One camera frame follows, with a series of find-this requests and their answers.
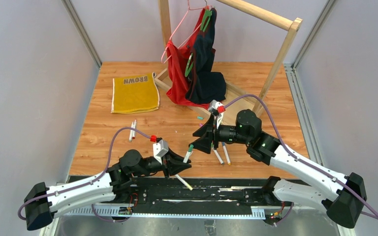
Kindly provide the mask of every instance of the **white wall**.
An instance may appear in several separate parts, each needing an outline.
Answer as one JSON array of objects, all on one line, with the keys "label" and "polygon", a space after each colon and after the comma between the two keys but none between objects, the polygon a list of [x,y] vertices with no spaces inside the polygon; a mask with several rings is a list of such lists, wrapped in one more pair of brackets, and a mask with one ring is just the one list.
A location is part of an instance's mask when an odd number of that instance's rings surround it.
[{"label": "white wall", "polygon": [[[102,61],[159,61],[164,51],[156,0],[72,0]],[[192,8],[205,6],[190,0]],[[292,63],[327,0],[248,0],[290,20],[304,21],[285,62]],[[216,61],[274,61],[286,31],[215,0]],[[169,0],[172,31],[187,10],[186,0]],[[180,45],[193,31],[198,11],[189,12],[173,37]]]},{"label": "white wall", "polygon": [[98,69],[62,2],[0,1],[0,236],[32,186],[63,180]]},{"label": "white wall", "polygon": [[[378,1],[337,1],[298,68],[327,165],[365,181],[378,210]],[[378,235],[360,216],[358,236]]]}]

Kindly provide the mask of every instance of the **yellow towel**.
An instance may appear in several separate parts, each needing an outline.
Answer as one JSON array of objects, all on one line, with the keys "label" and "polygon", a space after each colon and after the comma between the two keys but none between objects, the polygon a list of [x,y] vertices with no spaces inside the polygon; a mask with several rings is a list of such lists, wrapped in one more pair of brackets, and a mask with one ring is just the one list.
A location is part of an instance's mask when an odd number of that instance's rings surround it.
[{"label": "yellow towel", "polygon": [[160,96],[154,84],[156,74],[113,79],[111,113],[130,114],[158,109]]}]

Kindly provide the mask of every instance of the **navy blue garment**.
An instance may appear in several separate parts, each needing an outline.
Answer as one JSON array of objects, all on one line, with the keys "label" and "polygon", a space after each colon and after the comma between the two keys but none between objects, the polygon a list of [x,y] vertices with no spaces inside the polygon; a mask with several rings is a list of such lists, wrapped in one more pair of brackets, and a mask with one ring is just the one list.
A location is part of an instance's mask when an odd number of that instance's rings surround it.
[{"label": "navy blue garment", "polygon": [[212,8],[212,16],[204,32],[200,31],[190,50],[193,53],[193,68],[187,80],[189,90],[185,98],[195,104],[225,100],[226,83],[220,72],[211,72],[214,63],[215,21],[217,11]]}]

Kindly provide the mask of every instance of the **pink hanger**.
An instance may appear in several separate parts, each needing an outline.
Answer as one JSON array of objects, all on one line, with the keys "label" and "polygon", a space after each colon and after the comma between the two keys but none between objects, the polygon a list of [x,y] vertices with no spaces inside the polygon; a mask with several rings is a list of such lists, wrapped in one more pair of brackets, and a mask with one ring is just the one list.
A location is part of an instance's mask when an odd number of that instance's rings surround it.
[{"label": "pink hanger", "polygon": [[[188,14],[188,12],[189,11],[194,11],[194,10],[200,10],[200,9],[203,9],[203,8],[205,8],[205,7],[200,7],[200,8],[195,8],[195,9],[191,9],[190,8],[190,3],[189,3],[189,0],[188,0],[188,10],[186,11],[186,13],[185,13],[185,15],[183,16],[183,18],[182,18],[182,20],[180,21],[180,23],[177,25],[177,27],[176,27],[176,29],[173,31],[173,33],[172,33],[172,35],[170,36],[170,38],[169,38],[169,40],[171,40],[172,39],[172,37],[173,37],[173,35],[175,34],[175,32],[177,31],[177,29],[179,28],[179,26],[182,24],[182,22],[183,22],[183,20],[185,19],[185,17],[187,16],[187,14]],[[185,40],[185,41],[183,41],[183,43],[179,46],[179,47],[181,47],[184,43],[186,43],[189,39],[190,39],[190,37],[192,37],[192,35],[195,33],[195,32],[197,32],[197,30],[199,29],[201,27],[201,25],[198,25],[198,27],[193,31],[193,33]],[[171,57],[168,57],[165,61],[163,61],[163,57],[164,57],[164,55],[166,54],[166,50],[167,50],[167,46],[166,46],[166,48],[164,49],[164,52],[163,52],[163,55],[161,55],[161,58],[160,58],[160,61],[161,61],[161,63],[166,63],[166,61],[167,60],[169,60],[169,58]]]}]

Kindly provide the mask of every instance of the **wooden floor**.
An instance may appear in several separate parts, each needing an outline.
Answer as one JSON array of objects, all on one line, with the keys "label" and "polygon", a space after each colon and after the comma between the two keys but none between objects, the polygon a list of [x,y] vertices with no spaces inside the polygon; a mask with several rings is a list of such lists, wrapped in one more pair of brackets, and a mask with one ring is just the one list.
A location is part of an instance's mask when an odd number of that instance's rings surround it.
[{"label": "wooden floor", "polygon": [[[221,72],[225,79],[242,89],[259,94],[262,84],[270,71],[272,63],[216,62],[213,71]],[[183,106],[172,103],[160,90],[160,108],[157,111],[119,115],[111,114],[112,78],[161,72],[164,64],[156,62],[104,62],[94,89],[92,100],[83,125],[76,153],[70,169],[71,175],[93,175],[103,170],[106,165],[109,144],[114,133],[130,126],[137,119],[137,128],[148,135],[157,135],[169,143],[170,149],[179,155],[185,155],[188,144],[195,140],[192,133],[199,128],[197,113]],[[308,156],[298,117],[292,101],[289,85],[283,68],[273,82],[265,100],[283,140],[298,153]],[[263,113],[263,130],[275,135],[272,125]],[[153,155],[152,144],[148,139],[137,134],[132,143],[128,141],[126,130],[116,138],[111,165],[118,162],[125,151],[137,149],[143,157]],[[267,178],[280,176],[291,178],[293,175],[282,170],[254,161],[246,154],[245,145],[228,145],[231,165],[222,166],[215,155],[195,150],[190,157],[192,168],[180,173],[182,177],[224,177],[224,178]]]}]

